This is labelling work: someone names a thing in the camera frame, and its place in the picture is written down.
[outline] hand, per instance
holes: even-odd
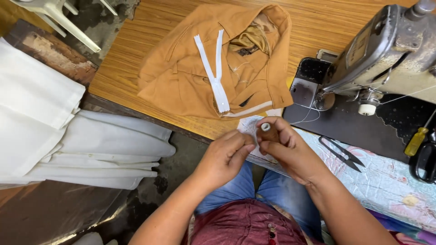
[[[278,116],[265,117],[258,121],[256,127],[262,123],[271,123],[279,132],[280,144],[262,141],[257,137],[260,152],[273,156],[287,171],[287,173],[302,185],[316,184],[324,176],[333,175],[319,156],[307,145],[287,121]]]
[[[209,194],[231,181],[254,149],[253,137],[230,131],[210,144],[192,177]]]

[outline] jacket pocket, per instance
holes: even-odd
[[[186,34],[186,32],[192,27],[192,25],[189,25],[185,27],[185,29],[180,33],[180,35],[175,39],[174,43],[171,45],[170,49],[168,49],[168,53],[165,56],[165,61],[169,62],[171,59],[171,56],[173,55],[174,50],[176,49],[178,43],[180,42],[180,39]]]

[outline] yellow screwdriver handle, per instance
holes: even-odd
[[[419,146],[421,145],[421,143],[424,141],[424,138],[426,136],[426,133],[429,130],[426,128],[419,128],[418,132],[412,137],[412,139],[410,140],[409,144],[406,147],[406,150],[404,150],[404,153],[407,156],[414,156],[416,154],[416,152],[419,149]]]

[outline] maroon shirt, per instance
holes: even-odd
[[[303,245],[299,225],[272,207],[245,199],[195,217],[191,245]]]

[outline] wooden table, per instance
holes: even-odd
[[[235,129],[238,120],[220,121],[169,114],[137,97],[136,78],[146,54],[201,3],[259,7],[278,3],[291,16],[288,76],[300,60],[321,48],[340,52],[384,5],[406,7],[415,0],[143,0],[126,20],[89,87],[91,96],[113,108],[209,143]]]

